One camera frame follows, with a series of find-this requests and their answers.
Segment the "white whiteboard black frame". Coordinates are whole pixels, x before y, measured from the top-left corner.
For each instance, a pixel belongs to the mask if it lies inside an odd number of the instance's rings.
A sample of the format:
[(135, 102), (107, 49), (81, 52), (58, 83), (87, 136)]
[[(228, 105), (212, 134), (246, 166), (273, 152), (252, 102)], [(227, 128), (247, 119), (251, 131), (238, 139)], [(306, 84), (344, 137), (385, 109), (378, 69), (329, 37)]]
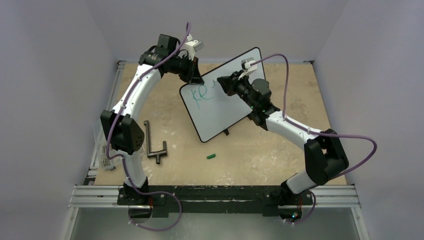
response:
[(227, 96), (217, 78), (229, 76), (242, 69), (241, 62), (262, 58), (259, 47), (253, 47), (227, 62), (202, 74), (203, 84), (185, 84), (179, 94), (195, 131), (202, 143), (206, 143), (226, 131), (252, 112), (237, 95)]

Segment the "green marker cap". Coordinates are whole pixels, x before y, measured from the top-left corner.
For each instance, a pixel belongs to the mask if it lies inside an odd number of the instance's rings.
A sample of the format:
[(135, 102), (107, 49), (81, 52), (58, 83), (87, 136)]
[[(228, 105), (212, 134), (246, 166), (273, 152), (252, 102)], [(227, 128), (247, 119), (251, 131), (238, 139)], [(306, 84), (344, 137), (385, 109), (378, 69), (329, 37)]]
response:
[(213, 153), (213, 154), (208, 155), (206, 158), (207, 158), (208, 160), (210, 160), (210, 159), (213, 159), (213, 158), (215, 158), (215, 157), (216, 157), (216, 154), (215, 154), (215, 153)]

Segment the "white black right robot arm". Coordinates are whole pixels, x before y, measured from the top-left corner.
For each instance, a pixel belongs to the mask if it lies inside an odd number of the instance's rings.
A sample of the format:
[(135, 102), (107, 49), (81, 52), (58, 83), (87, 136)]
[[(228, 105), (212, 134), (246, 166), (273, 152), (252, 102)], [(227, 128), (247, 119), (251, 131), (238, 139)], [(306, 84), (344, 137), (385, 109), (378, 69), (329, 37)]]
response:
[(270, 84), (263, 78), (252, 82), (241, 71), (216, 80), (224, 93), (237, 95), (251, 109), (248, 118), (266, 131), (289, 140), (304, 152), (305, 170), (280, 185), (280, 204), (292, 204), (305, 190), (322, 186), (349, 167), (349, 161), (336, 132), (321, 131), (295, 121), (271, 102)]

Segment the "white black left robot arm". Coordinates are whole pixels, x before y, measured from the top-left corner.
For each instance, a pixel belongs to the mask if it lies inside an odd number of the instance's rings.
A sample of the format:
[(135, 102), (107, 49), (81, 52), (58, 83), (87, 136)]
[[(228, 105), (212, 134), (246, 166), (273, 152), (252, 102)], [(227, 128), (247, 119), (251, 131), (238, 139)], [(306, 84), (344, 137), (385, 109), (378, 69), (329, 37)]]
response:
[(120, 158), (124, 169), (124, 183), (119, 189), (119, 205), (144, 205), (153, 202), (148, 178), (141, 162), (141, 148), (145, 133), (138, 124), (140, 112), (154, 87), (164, 74), (177, 75), (187, 84), (203, 84), (196, 52), (203, 42), (188, 34), (181, 41), (160, 34), (156, 45), (139, 58), (136, 73), (121, 99), (111, 110), (103, 110), (100, 122), (106, 139), (106, 158)]

